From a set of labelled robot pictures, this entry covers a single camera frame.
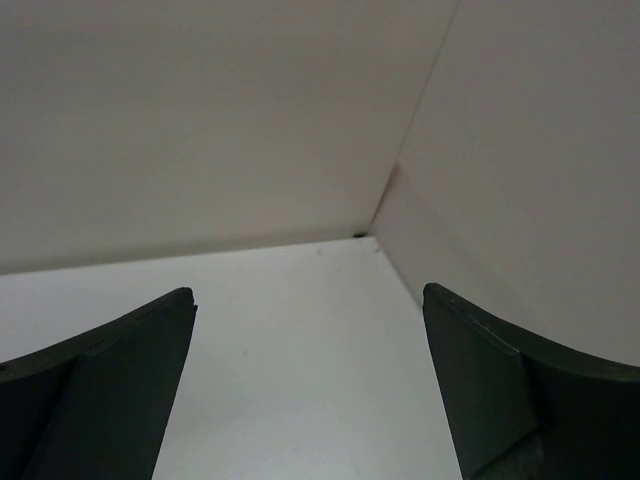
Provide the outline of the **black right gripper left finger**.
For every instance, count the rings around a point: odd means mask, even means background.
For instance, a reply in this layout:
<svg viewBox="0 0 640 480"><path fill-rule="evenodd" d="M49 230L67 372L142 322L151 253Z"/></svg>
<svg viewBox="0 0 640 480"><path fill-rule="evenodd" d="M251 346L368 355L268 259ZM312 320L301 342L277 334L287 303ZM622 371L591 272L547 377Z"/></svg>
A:
<svg viewBox="0 0 640 480"><path fill-rule="evenodd" d="M152 478L196 313L181 287L2 363L2 478Z"/></svg>

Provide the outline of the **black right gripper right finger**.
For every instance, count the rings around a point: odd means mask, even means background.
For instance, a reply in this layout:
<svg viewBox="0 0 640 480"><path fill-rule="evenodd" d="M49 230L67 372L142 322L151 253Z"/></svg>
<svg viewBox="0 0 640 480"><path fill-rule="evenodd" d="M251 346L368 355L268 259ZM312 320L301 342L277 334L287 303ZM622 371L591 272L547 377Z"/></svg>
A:
<svg viewBox="0 0 640 480"><path fill-rule="evenodd" d="M636 479L639 370L429 283L423 316L465 479Z"/></svg>

